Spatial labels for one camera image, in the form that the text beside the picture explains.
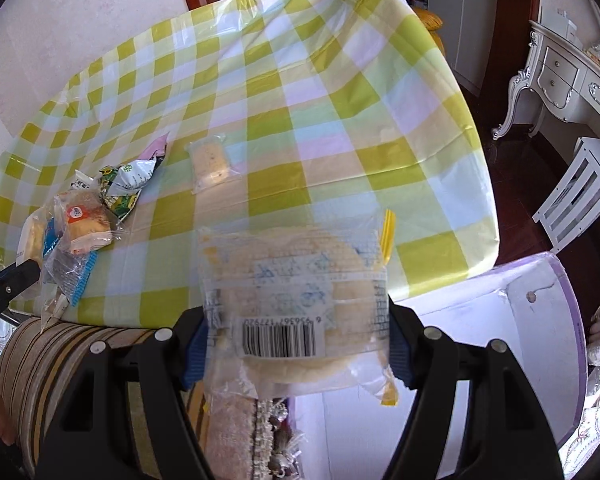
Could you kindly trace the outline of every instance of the orange label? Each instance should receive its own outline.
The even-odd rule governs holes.
[[[66,209],[66,220],[69,224],[88,217],[87,208],[83,205],[72,205]]]

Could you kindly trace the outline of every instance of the wooden door frame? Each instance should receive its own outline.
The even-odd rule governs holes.
[[[498,0],[489,61],[478,106],[485,126],[502,122],[507,114],[509,79],[526,63],[529,52],[529,20],[537,20],[540,0]]]

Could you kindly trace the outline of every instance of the plastic tablecloth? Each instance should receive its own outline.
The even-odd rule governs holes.
[[[404,0],[223,0],[120,44],[70,79],[0,160],[0,261],[26,217],[81,170],[167,155],[100,250],[66,320],[172,325],[202,304],[200,226],[311,224],[390,208],[389,293],[490,269],[496,212],[458,84]],[[192,194],[187,143],[224,135],[241,176]],[[39,313],[43,298],[12,308]]]

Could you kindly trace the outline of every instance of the packaged bread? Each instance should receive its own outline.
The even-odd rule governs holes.
[[[53,225],[53,207],[51,204],[43,205],[27,217],[20,232],[16,264],[20,265],[27,260],[34,260],[43,269],[45,248],[51,241],[47,241],[49,225]],[[20,297],[24,300],[36,298],[42,290],[42,276],[35,284],[24,290]]]
[[[359,385],[382,398],[388,298],[382,223],[202,230],[205,387],[258,399]]]
[[[113,240],[107,209],[97,192],[72,189],[55,197],[56,225],[72,254],[86,254]]]
[[[224,150],[224,136],[209,136],[187,145],[193,168],[194,192],[220,184],[237,175]]]

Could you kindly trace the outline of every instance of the label sticker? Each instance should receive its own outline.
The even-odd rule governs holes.
[[[83,218],[88,218],[89,214],[87,213],[87,209],[83,205],[74,205],[70,206],[66,210],[67,221],[69,224],[72,222],[77,222],[78,220],[82,220]]]
[[[321,316],[241,317],[234,337],[240,357],[304,359],[325,357]]]

